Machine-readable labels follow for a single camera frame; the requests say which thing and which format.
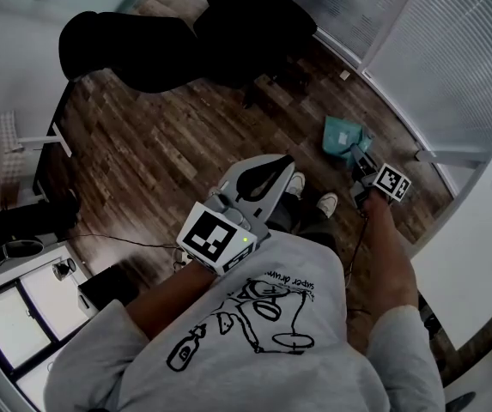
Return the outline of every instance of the chair backrest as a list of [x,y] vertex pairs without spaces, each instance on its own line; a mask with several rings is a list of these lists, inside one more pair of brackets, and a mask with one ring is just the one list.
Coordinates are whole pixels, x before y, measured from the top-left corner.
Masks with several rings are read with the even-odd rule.
[[78,81],[105,68],[147,93],[176,88],[203,74],[197,38],[179,18],[83,12],[58,42],[64,75]]

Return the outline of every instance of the checkered cloth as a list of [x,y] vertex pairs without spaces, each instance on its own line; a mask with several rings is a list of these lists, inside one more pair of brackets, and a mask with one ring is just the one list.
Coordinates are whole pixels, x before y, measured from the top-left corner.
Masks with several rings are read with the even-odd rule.
[[15,128],[15,112],[0,114],[0,185],[20,183],[24,167],[24,147]]

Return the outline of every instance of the white sneaker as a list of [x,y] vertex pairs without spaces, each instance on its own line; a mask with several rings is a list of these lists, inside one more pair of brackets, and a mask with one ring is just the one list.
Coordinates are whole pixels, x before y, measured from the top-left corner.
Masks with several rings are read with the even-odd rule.
[[292,194],[297,198],[301,198],[301,194],[305,189],[305,174],[297,171],[291,176],[288,186],[286,186],[286,192]]
[[316,207],[325,213],[325,216],[330,218],[335,212],[337,207],[337,194],[334,192],[328,192],[324,194],[316,203]]

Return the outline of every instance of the line drawing on shirt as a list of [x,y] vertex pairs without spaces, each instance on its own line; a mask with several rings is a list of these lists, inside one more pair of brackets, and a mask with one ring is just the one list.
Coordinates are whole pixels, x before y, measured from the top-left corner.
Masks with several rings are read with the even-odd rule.
[[[282,307],[278,301],[284,301],[287,298],[295,299],[294,302],[298,299],[299,302],[291,321],[284,319],[281,322],[282,325],[278,324],[278,328],[282,326],[282,332],[272,335],[270,346],[263,345],[255,333],[254,324],[259,319],[278,323],[282,319]],[[175,345],[167,357],[167,365],[175,372],[184,371],[188,367],[200,347],[201,339],[204,339],[208,333],[211,318],[216,319],[221,336],[225,336],[235,325],[239,325],[244,338],[256,354],[301,355],[306,349],[314,346],[314,339],[308,334],[298,332],[295,323],[305,304],[308,301],[312,302],[313,299],[313,292],[308,289],[293,288],[285,284],[259,279],[248,279],[241,289],[230,294],[218,308],[189,331],[189,336]]]

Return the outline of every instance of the white t-shirt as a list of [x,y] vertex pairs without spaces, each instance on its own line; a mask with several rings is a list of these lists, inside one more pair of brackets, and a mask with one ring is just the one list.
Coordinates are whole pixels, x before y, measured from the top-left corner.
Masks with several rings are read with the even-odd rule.
[[387,312],[359,354],[337,255],[272,235],[152,342],[112,302],[56,359],[47,412],[443,411],[419,312]]

